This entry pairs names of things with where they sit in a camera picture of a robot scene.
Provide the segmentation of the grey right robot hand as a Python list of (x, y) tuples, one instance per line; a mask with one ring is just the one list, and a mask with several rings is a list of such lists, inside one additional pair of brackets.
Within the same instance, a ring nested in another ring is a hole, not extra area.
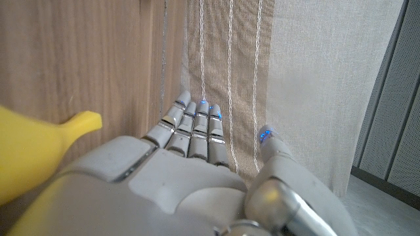
[(355, 235), (342, 202), (293, 158), (271, 126), (250, 186), (228, 164), (218, 105), (183, 92), (142, 138), (120, 136), (58, 170), (83, 111), (55, 125), (1, 109), (1, 203), (47, 187), (10, 235)]

